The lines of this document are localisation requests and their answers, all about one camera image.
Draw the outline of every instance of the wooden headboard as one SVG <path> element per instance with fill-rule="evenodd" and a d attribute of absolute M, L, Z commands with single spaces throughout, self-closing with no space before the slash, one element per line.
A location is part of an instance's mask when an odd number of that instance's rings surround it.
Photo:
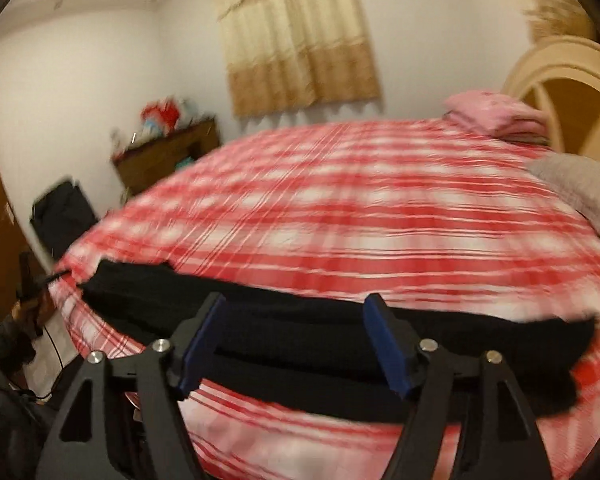
<path fill-rule="evenodd" d="M 556 152 L 600 160 L 600 44 L 547 38 L 518 61 L 502 91 L 547 112 Z"/>

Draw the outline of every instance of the metal screw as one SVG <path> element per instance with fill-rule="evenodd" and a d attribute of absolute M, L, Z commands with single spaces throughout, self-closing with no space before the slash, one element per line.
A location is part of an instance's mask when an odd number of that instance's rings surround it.
<path fill-rule="evenodd" d="M 502 354 L 497 350 L 489 350 L 487 352 L 487 361 L 492 365 L 499 365 L 502 362 Z"/>
<path fill-rule="evenodd" d="M 87 362 L 89 362 L 92 365 L 98 364 L 103 359 L 104 359 L 104 354 L 100 350 L 94 350 L 87 356 Z"/>
<path fill-rule="evenodd" d="M 435 339 L 423 339 L 420 348 L 424 352 L 435 352 L 438 349 L 438 342 Z"/>
<path fill-rule="evenodd" d="M 161 354 L 171 348 L 171 343 L 168 339 L 157 339 L 151 344 L 151 348 Z"/>

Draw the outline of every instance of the white wall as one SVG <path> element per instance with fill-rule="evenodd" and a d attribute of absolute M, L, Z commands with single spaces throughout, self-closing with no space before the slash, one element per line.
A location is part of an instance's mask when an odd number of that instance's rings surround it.
<path fill-rule="evenodd" d="M 503 20 L 500 11 L 508 9 L 498 0 L 360 1 L 383 102 L 315 106 L 261 120 L 232 116 L 213 0 L 171 0 L 159 9 L 159 15 L 164 45 L 184 78 L 185 93 L 201 109 L 218 115 L 227 140 L 291 124 L 439 116 L 443 100 L 454 92 L 498 89 L 528 45 L 526 32 L 520 29 L 521 18 L 505 14 Z"/>
<path fill-rule="evenodd" d="M 0 175 L 36 252 L 34 200 L 70 175 L 99 215 L 116 207 L 111 129 L 132 132 L 148 101 L 178 89 L 154 12 L 80 14 L 0 40 Z"/>

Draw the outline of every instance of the person's hand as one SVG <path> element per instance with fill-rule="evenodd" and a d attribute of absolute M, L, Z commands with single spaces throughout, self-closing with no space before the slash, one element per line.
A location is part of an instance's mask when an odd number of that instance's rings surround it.
<path fill-rule="evenodd" d="M 48 288 L 44 288 L 35 300 L 17 301 L 11 309 L 11 317 L 20 328 L 29 327 L 35 320 L 39 327 L 45 326 L 55 312 L 54 302 Z"/>
<path fill-rule="evenodd" d="M 51 299 L 51 294 L 49 294 L 47 287 L 43 288 L 42 292 L 40 292 L 38 301 L 40 302 L 40 310 L 38 311 L 36 323 L 42 327 L 53 317 L 53 314 L 56 312 L 56 306 L 54 300 Z"/>

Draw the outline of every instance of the black bag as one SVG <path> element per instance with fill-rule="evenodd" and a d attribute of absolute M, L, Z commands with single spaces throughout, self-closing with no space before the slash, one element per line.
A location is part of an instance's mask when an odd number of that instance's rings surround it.
<path fill-rule="evenodd" d="M 78 184 L 65 180 L 33 205 L 31 225 L 54 260 L 98 223 Z"/>
<path fill-rule="evenodd" d="M 0 389 L 0 480 L 33 480 L 52 412 Z"/>

